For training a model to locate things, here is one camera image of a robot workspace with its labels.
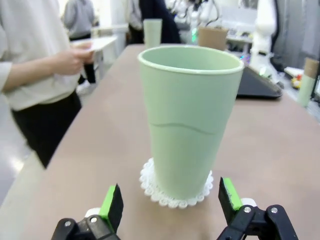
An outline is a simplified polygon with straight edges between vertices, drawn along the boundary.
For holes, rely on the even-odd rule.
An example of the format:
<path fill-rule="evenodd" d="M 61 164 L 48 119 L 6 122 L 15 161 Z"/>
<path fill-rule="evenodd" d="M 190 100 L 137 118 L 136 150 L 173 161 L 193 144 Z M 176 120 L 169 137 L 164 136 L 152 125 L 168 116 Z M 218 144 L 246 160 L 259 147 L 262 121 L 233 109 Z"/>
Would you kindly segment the person's right hand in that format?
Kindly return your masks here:
<path fill-rule="evenodd" d="M 52 57 L 51 68 L 54 74 L 75 75 L 82 67 L 88 52 L 80 49 L 69 49 L 57 53 Z"/>

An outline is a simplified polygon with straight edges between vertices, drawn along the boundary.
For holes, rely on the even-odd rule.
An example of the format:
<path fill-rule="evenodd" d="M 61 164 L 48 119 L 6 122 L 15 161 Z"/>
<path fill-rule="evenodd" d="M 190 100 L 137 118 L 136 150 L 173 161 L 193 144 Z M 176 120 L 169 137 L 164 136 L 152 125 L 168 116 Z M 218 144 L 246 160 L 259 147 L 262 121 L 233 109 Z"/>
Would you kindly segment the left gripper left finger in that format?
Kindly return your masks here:
<path fill-rule="evenodd" d="M 61 219 L 52 235 L 53 240 L 118 240 L 117 230 L 124 209 L 124 201 L 118 184 L 109 187 L 97 214 L 91 214 L 76 222 L 72 218 Z"/>

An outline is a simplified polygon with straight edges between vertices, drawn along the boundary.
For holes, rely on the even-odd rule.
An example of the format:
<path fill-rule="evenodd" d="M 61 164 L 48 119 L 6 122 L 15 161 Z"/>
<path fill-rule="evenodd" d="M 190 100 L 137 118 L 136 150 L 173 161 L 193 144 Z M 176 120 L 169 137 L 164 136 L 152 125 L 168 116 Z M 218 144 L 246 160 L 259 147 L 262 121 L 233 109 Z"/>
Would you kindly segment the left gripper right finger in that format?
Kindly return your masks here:
<path fill-rule="evenodd" d="M 283 206 L 275 204 L 262 210 L 244 204 L 230 178 L 220 178 L 218 199 L 227 223 L 219 240 L 245 240 L 248 236 L 259 240 L 298 239 Z"/>

